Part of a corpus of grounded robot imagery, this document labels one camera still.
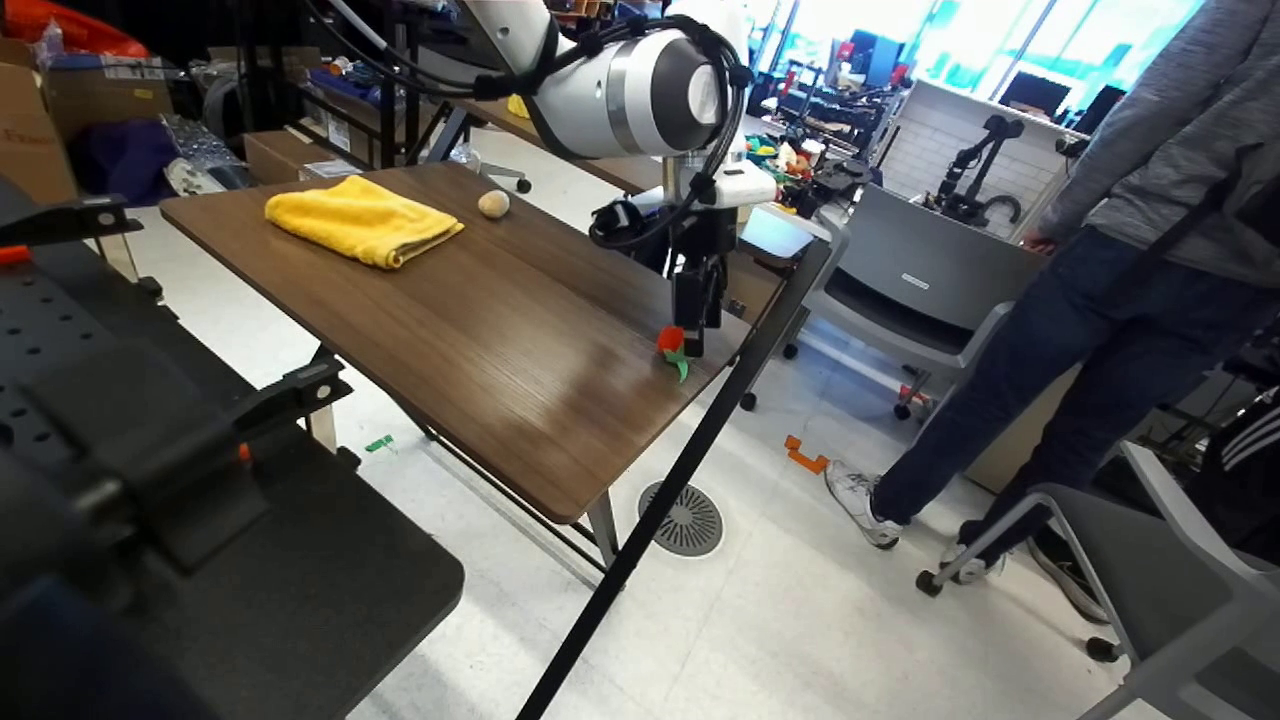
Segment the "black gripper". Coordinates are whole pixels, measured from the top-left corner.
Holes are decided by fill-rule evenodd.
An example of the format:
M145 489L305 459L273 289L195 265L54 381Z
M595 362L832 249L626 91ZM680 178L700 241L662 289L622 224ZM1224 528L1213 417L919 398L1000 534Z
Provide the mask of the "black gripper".
M702 328L725 319L727 268L735 242L730 206L697 206L676 224L670 241L670 325L685 336L685 355L702 355Z

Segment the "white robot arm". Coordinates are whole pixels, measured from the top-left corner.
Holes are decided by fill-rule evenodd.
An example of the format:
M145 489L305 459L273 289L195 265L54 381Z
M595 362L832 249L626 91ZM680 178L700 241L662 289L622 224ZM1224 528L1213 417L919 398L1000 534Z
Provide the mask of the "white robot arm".
M686 355L718 325L727 220L777 178L738 160L747 78L735 45L697 17L638 10L568 35L548 0L455 0L473 94L517 94L568 160L648 157L662 178L633 198L662 249L670 328Z

